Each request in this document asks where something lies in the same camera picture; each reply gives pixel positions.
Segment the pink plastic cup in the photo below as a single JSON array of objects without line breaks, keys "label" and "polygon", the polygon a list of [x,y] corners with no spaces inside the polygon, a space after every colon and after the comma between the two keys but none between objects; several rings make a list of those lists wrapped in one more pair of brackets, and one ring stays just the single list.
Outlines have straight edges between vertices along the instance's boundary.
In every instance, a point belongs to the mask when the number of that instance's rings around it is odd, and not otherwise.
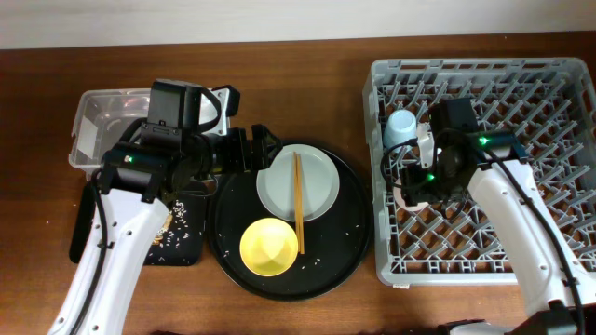
[{"label": "pink plastic cup", "polygon": [[423,188],[427,182],[419,181],[414,184],[403,185],[398,181],[388,182],[393,189],[394,202],[402,209],[417,212],[428,206],[427,201],[413,199],[413,194]]}]

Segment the wooden chopstick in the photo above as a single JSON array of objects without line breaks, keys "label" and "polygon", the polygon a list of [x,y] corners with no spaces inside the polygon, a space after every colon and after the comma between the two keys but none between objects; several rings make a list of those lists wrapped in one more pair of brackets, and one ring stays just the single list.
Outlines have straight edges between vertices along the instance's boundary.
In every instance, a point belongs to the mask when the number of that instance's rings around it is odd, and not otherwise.
[{"label": "wooden chopstick", "polygon": [[302,194],[302,177],[301,177],[301,157],[298,154],[295,157],[295,222],[297,229],[297,236],[299,240],[299,253],[305,254],[305,237],[304,237],[304,209],[303,209],[303,194]]},{"label": "wooden chopstick", "polygon": [[294,221],[298,239],[298,252],[303,254],[303,217],[302,217],[302,184],[300,181],[300,161],[297,153],[292,154],[293,158],[293,191],[294,191]]}]

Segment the light blue plastic cup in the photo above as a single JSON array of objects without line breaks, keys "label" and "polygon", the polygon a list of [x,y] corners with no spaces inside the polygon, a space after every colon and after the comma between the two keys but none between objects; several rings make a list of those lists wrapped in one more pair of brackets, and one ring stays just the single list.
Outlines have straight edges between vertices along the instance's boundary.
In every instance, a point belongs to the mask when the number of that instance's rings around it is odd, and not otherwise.
[{"label": "light blue plastic cup", "polygon": [[402,144],[410,140],[416,140],[416,118],[408,110],[394,111],[386,121],[386,127],[383,134],[383,144],[386,151],[397,144]]}]

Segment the food scraps pile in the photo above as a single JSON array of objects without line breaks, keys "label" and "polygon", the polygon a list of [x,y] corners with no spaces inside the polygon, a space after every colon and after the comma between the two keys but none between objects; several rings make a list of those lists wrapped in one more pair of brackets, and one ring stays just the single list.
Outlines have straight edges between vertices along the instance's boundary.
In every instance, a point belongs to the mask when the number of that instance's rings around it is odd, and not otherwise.
[{"label": "food scraps pile", "polygon": [[205,237],[207,201],[177,200],[170,211],[172,220],[163,227],[150,247],[145,265],[191,266],[200,262]]}]

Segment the yellow bowl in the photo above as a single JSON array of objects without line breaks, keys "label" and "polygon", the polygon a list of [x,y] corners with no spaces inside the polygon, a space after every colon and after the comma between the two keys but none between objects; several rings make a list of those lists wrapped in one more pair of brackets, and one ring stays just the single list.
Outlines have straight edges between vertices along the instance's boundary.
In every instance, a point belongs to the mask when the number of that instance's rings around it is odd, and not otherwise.
[{"label": "yellow bowl", "polygon": [[285,273],[298,255],[298,238],[285,221],[264,218],[242,234],[239,253],[242,263],[255,275],[271,277]]}]

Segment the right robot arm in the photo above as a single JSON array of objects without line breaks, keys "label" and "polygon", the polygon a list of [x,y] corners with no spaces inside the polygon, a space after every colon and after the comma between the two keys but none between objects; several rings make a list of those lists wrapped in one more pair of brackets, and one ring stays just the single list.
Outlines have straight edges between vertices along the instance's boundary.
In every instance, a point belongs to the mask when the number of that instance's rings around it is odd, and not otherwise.
[{"label": "right robot arm", "polygon": [[514,133],[480,129],[468,99],[429,111],[431,160],[400,170],[407,208],[468,195],[493,226],[521,287],[527,319],[514,334],[592,334],[595,279],[564,240]]}]

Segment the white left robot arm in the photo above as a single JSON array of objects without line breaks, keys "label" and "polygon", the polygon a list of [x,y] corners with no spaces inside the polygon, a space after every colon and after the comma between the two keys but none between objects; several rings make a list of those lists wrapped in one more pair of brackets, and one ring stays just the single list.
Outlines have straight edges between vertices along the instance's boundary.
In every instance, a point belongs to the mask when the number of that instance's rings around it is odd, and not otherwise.
[{"label": "white left robot arm", "polygon": [[282,141],[264,125],[213,133],[236,114],[239,93],[178,80],[151,86],[148,115],[102,157],[90,188],[95,213],[82,257],[52,334],[121,333],[146,255],[171,203],[191,181],[271,166]]}]

